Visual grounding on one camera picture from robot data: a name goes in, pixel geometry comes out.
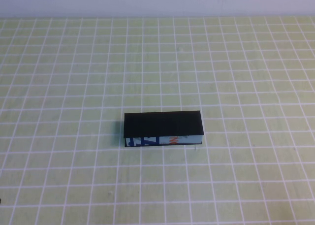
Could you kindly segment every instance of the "rectangular block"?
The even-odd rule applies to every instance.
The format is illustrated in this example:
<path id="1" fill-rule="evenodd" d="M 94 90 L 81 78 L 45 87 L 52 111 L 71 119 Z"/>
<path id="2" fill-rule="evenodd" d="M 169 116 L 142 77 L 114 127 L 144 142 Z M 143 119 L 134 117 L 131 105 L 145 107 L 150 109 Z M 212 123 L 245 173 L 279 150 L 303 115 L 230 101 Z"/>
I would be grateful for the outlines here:
<path id="1" fill-rule="evenodd" d="M 125 147 L 202 144 L 200 111 L 125 113 Z"/>

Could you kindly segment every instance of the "table surface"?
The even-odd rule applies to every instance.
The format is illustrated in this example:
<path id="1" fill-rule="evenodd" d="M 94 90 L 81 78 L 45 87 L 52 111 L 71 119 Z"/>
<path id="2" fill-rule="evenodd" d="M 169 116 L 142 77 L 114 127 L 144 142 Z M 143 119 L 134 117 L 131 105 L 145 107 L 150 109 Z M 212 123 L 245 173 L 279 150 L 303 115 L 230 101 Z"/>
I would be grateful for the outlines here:
<path id="1" fill-rule="evenodd" d="M 314 88 L 315 17 L 2 19 L 0 224 L 314 224 Z M 202 145 L 125 149 L 181 110 Z"/>

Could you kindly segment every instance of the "white grid line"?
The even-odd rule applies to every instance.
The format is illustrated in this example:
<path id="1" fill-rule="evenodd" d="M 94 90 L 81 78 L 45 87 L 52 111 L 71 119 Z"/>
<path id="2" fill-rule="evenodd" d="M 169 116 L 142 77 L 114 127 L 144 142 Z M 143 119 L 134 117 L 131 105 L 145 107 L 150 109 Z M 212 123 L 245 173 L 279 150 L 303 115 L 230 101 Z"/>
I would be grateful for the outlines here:
<path id="1" fill-rule="evenodd" d="M 255 86 L 255 85 L 254 85 L 254 89 L 255 89 L 255 93 L 256 93 L 256 95 L 257 95 L 257 98 L 259 99 L 258 94 L 257 94 L 257 89 L 256 89 L 256 86 Z M 243 109 L 242 109 L 242 108 L 241 108 L 241 113 L 242 113 L 243 119 L 245 119 L 245 118 L 244 118 L 244 112 L 243 112 Z M 248 131 L 248 129 L 247 129 L 247 125 L 246 125 L 246 124 L 245 124 L 245 128 L 246 128 L 246 132 L 247 132 L 248 141 L 250 142 L 251 140 L 250 140 L 249 131 Z M 254 152 L 253 152 L 253 150 L 252 150 L 252 145 L 250 145 L 250 149 L 251 149 L 252 158 L 253 158 L 253 162 L 254 162 L 254 165 L 255 165 L 255 169 L 256 169 L 256 173 L 257 173 L 257 177 L 258 177 L 258 181 L 259 181 L 260 190 L 261 190 L 262 197 L 263 197 L 263 200 L 264 200 L 264 205 L 265 205 L 265 209 L 266 209 L 266 214 L 267 214 L 267 217 L 268 217 L 268 220 L 269 220 L 269 224 L 271 225 L 271 219 L 270 219 L 270 214 L 269 214 L 269 211 L 268 211 L 268 206 L 267 206 L 267 203 L 266 203 L 266 197 L 265 197 L 265 193 L 264 193 L 264 190 L 263 190 L 263 186 L 262 186 L 261 178 L 260 178 L 260 175 L 259 175 L 259 171 L 258 171 L 258 168 L 257 168 L 257 162 L 256 162 L 256 159 L 255 159 L 255 156 L 254 156 Z"/>
<path id="2" fill-rule="evenodd" d="M 272 138 L 271 138 L 271 135 L 270 135 L 270 131 L 269 131 L 268 126 L 267 126 L 267 129 L 268 129 L 269 138 L 271 139 L 271 143 L 272 143 L 272 145 L 273 145 Z M 276 152 L 276 150 L 275 150 L 274 147 L 273 147 L 273 151 L 274 151 L 274 154 L 275 154 L 277 163 L 279 163 L 278 155 L 277 155 L 277 152 Z M 284 181 L 284 175 L 283 175 L 283 172 L 282 172 L 282 168 L 281 168 L 280 166 L 279 166 L 279 171 L 280 171 L 280 174 L 281 174 L 281 178 L 282 178 L 282 180 Z M 287 189 L 287 187 L 286 187 L 286 184 L 284 184 L 284 188 L 285 188 L 286 195 L 288 196 L 288 198 L 290 198 L 290 195 L 289 195 L 288 189 Z M 291 208 L 291 212 L 292 212 L 293 218 L 294 218 L 294 220 L 296 221 L 296 217 L 295 217 L 295 213 L 294 213 L 294 210 L 293 210 L 291 201 L 289 201 L 289 203 L 290 203 L 290 208 Z"/>
<path id="3" fill-rule="evenodd" d="M 86 83 L 84 94 L 85 94 L 86 91 L 87 91 L 87 87 L 88 87 L 88 82 Z M 81 110 L 80 120 L 82 120 L 82 113 L 83 113 L 83 110 Z M 80 125 L 81 125 L 81 122 L 79 122 L 78 132 L 77 132 L 77 134 L 76 134 L 77 136 L 76 136 L 76 140 L 75 140 L 74 151 L 76 150 L 76 147 L 77 147 Z M 73 167 L 73 164 L 74 164 L 74 157 L 75 157 L 75 154 L 73 154 L 73 157 L 72 157 L 71 167 Z M 68 197 L 68 192 L 69 192 L 69 185 L 70 185 L 70 181 L 71 181 L 71 174 L 72 174 L 72 168 L 70 169 L 70 174 L 69 174 L 69 178 L 68 178 L 68 185 L 67 185 L 67 189 L 66 189 L 66 193 L 65 193 L 64 205 L 63 205 L 63 215 L 62 215 L 62 217 L 61 217 L 61 224 L 63 224 L 63 220 L 64 220 L 64 216 L 65 216 L 65 205 L 66 205 L 66 203 L 67 203 L 67 197 Z"/>
<path id="4" fill-rule="evenodd" d="M 59 122 L 57 123 L 57 128 L 56 128 L 56 134 L 55 134 L 55 138 L 54 138 L 54 142 L 53 142 L 53 147 L 52 147 L 52 150 L 50 151 L 48 166 L 47 166 L 47 169 L 46 169 L 46 175 L 45 175 L 45 180 L 44 180 L 44 186 L 43 186 L 43 189 L 42 189 L 42 192 L 41 192 L 41 195 L 40 195 L 40 199 L 39 199 L 39 208 L 38 208 L 37 215 L 36 215 L 36 219 L 35 219 L 35 225 L 36 225 L 37 222 L 38 222 L 40 207 L 41 207 L 41 205 L 42 205 L 42 200 L 43 200 L 43 196 L 44 196 L 44 191 L 45 191 L 45 187 L 46 187 L 46 184 L 47 184 L 48 171 L 49 171 L 50 164 L 51 164 L 51 159 L 52 159 L 52 156 L 53 156 L 53 151 L 54 151 L 55 142 L 56 142 L 56 138 L 57 138 L 57 133 L 58 133 L 58 129 L 59 129 Z"/>
<path id="5" fill-rule="evenodd" d="M 222 32 L 222 34 L 223 34 L 220 18 L 219 18 L 219 24 L 220 24 L 221 32 Z M 226 141 L 228 142 L 225 122 L 223 123 L 223 126 L 224 126 Z M 227 147 L 227 148 L 228 148 L 228 152 L 229 152 L 229 155 L 230 155 L 230 160 L 231 160 L 231 162 L 233 162 L 233 158 L 232 158 L 232 154 L 231 154 L 230 145 L 229 145 L 229 143 L 227 143 L 227 144 L 228 144 L 228 147 Z M 234 169 L 233 166 L 232 166 L 232 171 L 233 171 L 234 180 L 237 181 L 237 179 L 236 179 L 236 174 L 235 174 L 235 169 Z M 240 205 L 242 220 L 243 220 L 243 222 L 244 222 L 244 221 L 245 221 L 245 217 L 244 217 L 244 212 L 243 212 L 243 208 L 242 208 L 242 204 L 241 204 L 240 191 L 239 191 L 238 184 L 235 183 L 235 185 L 236 185 L 236 192 L 237 192 L 237 197 L 238 197 L 238 201 L 239 201 L 239 205 Z"/>
<path id="6" fill-rule="evenodd" d="M 36 131 L 37 131 L 37 129 L 38 129 L 38 124 L 39 124 L 39 123 L 36 124 L 35 130 L 34 130 L 34 135 L 36 134 Z M 28 156 L 27 156 L 26 163 L 25 163 L 25 167 L 24 167 L 24 170 L 23 170 L 23 174 L 22 174 L 20 186 L 22 186 L 22 183 L 23 183 L 23 179 L 24 179 L 25 172 L 26 172 L 25 169 L 26 169 L 27 164 L 28 164 L 28 162 L 29 162 L 29 158 L 30 158 L 30 155 L 31 155 L 31 151 L 32 151 L 32 144 L 31 144 L 31 148 L 30 148 L 30 150 L 29 150 L 29 152 L 28 152 Z M 21 188 L 18 189 L 16 198 L 15 198 L 15 201 L 14 201 L 14 206 L 17 205 L 20 191 L 21 191 Z M 14 207 L 13 210 L 12 210 L 12 214 L 11 214 L 11 218 L 10 218 L 10 224 L 11 224 L 12 221 L 13 221 L 14 212 L 15 212 L 15 207 Z"/>
<path id="7" fill-rule="evenodd" d="M 188 23 L 188 27 L 189 27 L 189 33 L 190 33 L 190 41 L 192 42 L 192 37 L 191 37 L 191 32 L 190 32 L 190 26 L 189 26 L 189 23 Z M 179 95 L 181 94 L 181 84 L 180 84 L 180 77 L 179 77 L 179 72 L 177 72 L 177 78 L 178 78 L 178 89 L 179 89 Z M 181 111 L 183 110 L 183 107 L 182 107 L 182 100 L 180 98 L 180 104 L 181 104 Z M 186 153 L 186 145 L 184 145 L 184 153 L 185 153 L 185 166 L 186 166 L 186 177 L 187 177 L 187 189 L 188 189 L 188 201 L 189 201 L 189 217 L 190 217 L 190 222 L 191 222 L 191 225 L 193 224 L 193 218 L 192 218 L 192 210 L 191 210 L 191 198 L 190 198 L 190 186 L 189 186 L 189 173 L 188 173 L 188 160 L 187 160 L 187 153 Z"/>
<path id="8" fill-rule="evenodd" d="M 126 58 L 127 54 L 125 54 L 125 63 L 124 63 L 124 72 L 126 70 Z M 124 73 L 124 76 L 123 76 L 123 96 L 124 96 L 124 89 L 125 89 L 125 73 Z M 124 98 L 122 97 L 122 106 L 121 106 L 121 119 L 123 119 L 123 105 L 124 105 Z M 119 144 L 118 144 L 118 147 L 121 148 L 122 147 L 122 144 L 125 144 L 125 140 L 124 142 L 122 143 L 122 132 L 123 132 L 123 122 L 121 120 L 121 123 L 120 123 L 120 130 L 119 130 Z M 120 160 L 120 151 L 118 151 L 118 156 L 117 156 L 117 173 L 116 173 L 116 185 L 115 185 L 115 197 L 114 197 L 114 215 L 113 215 L 113 225 L 115 224 L 116 222 L 116 210 L 117 210 L 117 191 L 118 191 L 118 176 L 119 176 L 119 160 Z"/>
<path id="9" fill-rule="evenodd" d="M 93 47 L 94 47 L 94 43 L 95 43 L 95 37 L 96 37 L 96 27 L 95 27 L 95 32 L 94 32 L 94 40 L 93 40 Z M 102 100 L 102 107 L 104 104 L 104 98 L 105 98 L 105 87 L 106 87 L 106 77 L 105 76 L 105 83 L 104 83 L 104 91 L 103 91 L 103 100 Z M 98 129 L 98 138 L 97 138 L 97 148 L 96 148 L 96 152 L 95 152 L 95 160 L 94 160 L 94 169 L 93 169 L 93 177 L 92 177 L 92 186 L 91 186 L 91 191 L 90 191 L 90 203 L 89 203 L 89 211 L 88 211 L 88 218 L 87 218 L 87 225 L 89 225 L 90 222 L 90 215 L 91 215 L 91 204 L 92 204 L 92 197 L 93 197 L 93 188 L 94 188 L 94 179 L 95 179 L 95 170 L 96 170 L 96 162 L 97 162 L 97 153 L 98 153 L 98 145 L 99 145 L 99 135 L 100 135 L 100 130 L 101 130 L 101 122 L 99 123 L 99 129 Z"/>

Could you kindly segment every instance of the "white side panel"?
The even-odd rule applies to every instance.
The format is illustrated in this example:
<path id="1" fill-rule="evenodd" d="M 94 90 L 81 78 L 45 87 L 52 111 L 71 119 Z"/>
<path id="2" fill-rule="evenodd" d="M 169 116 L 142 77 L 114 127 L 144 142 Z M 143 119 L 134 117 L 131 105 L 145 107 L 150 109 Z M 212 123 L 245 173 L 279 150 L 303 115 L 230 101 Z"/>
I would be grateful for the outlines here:
<path id="1" fill-rule="evenodd" d="M 128 146 L 200 144 L 202 135 L 126 138 Z"/>

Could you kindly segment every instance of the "blue printed graphic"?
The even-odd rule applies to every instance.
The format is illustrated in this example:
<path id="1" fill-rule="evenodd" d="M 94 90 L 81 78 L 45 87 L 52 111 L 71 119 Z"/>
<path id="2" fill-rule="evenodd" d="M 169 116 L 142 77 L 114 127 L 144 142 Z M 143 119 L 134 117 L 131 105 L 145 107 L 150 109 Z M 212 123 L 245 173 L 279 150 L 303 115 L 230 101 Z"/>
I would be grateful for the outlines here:
<path id="1" fill-rule="evenodd" d="M 136 140 L 136 144 L 134 144 L 134 138 L 130 138 L 130 142 L 128 146 L 146 146 L 146 145 L 159 145 L 159 137 L 155 137 L 155 141 L 148 140 L 150 137 L 141 137 L 140 143 Z"/>

